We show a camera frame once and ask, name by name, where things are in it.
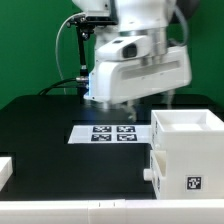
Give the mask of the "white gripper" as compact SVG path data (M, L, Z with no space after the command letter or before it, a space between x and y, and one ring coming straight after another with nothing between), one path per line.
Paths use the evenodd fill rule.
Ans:
M169 47L161 56L153 56L149 36L117 37L96 50L89 97L117 104L176 89L190 81L186 46Z

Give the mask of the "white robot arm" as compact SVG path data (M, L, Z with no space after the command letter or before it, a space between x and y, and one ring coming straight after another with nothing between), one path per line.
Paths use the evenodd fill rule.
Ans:
M84 98L121 104L191 82L187 21L200 0L72 0L96 35Z

